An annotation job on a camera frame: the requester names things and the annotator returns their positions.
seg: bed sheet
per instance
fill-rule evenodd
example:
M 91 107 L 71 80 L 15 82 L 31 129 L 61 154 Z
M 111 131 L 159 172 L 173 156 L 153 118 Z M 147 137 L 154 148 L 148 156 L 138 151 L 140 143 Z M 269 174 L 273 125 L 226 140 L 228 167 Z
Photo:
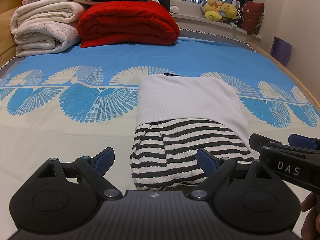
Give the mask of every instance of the bed sheet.
M 15 231 L 11 196 L 50 157 L 72 162 L 113 147 L 115 163 L 105 177 L 123 193 L 135 189 L 130 154 L 137 91 L 153 73 L 228 83 L 242 102 L 250 133 L 286 144 L 291 133 L 320 134 L 320 114 L 295 84 L 270 60 L 237 46 L 179 38 L 172 46 L 74 46 L 27 57 L 0 81 L 0 239 Z M 290 187 L 300 200 L 308 193 Z

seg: window sill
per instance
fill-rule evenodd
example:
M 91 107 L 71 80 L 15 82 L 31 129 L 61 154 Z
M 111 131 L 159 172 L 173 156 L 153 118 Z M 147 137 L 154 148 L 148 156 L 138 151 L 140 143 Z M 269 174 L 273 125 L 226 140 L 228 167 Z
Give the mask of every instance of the window sill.
M 232 29 L 232 30 L 234 30 L 236 32 L 240 32 L 240 33 L 243 33 L 245 35 L 247 34 L 247 32 L 245 30 L 243 30 L 241 28 L 238 28 L 238 27 L 237 28 L 232 27 L 230 24 L 208 20 L 207 18 L 204 17 L 204 15 L 201 14 L 200 8 L 198 6 L 195 7 L 195 6 L 190 6 L 190 5 L 182 5 L 180 7 L 180 11 L 181 12 L 179 14 L 171 13 L 172 17 L 173 18 L 188 19 L 188 20 L 192 20 L 192 21 L 209 23 L 209 24 L 217 25 L 217 26 L 220 26 L 220 27 L 223 27 L 223 28 Z M 248 35 L 248 36 L 255 37 L 255 38 L 259 39 L 259 40 L 262 39 L 262 37 L 260 35 L 256 35 L 256 34 L 251 34 L 251 35 Z

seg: dark red pillow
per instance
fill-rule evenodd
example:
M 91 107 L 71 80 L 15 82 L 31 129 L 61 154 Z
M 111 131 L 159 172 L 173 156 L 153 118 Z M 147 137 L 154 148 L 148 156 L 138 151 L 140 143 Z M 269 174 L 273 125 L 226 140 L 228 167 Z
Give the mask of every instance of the dark red pillow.
M 261 25 L 264 14 L 264 3 L 249 1 L 242 8 L 244 21 L 241 28 L 247 31 L 247 34 L 254 34 Z

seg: white plush toy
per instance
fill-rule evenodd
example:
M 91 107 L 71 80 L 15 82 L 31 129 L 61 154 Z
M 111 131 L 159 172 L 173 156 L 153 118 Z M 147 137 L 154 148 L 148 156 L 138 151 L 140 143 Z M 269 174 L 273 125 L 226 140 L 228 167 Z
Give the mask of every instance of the white plush toy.
M 180 13 L 179 4 L 181 4 L 182 0 L 170 0 L 170 12 L 172 13 Z

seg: red cushion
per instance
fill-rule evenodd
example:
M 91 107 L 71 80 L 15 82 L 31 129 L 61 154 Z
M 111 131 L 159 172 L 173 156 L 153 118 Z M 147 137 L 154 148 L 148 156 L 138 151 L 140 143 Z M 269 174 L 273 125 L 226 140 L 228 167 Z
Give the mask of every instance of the red cushion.
M 241 28 L 246 30 L 247 34 L 254 34 L 263 19 L 264 3 L 249 1 L 242 8 L 242 12 L 244 21 Z
M 121 42 L 174 43 L 179 27 L 155 1 L 110 1 L 91 6 L 80 18 L 81 48 Z

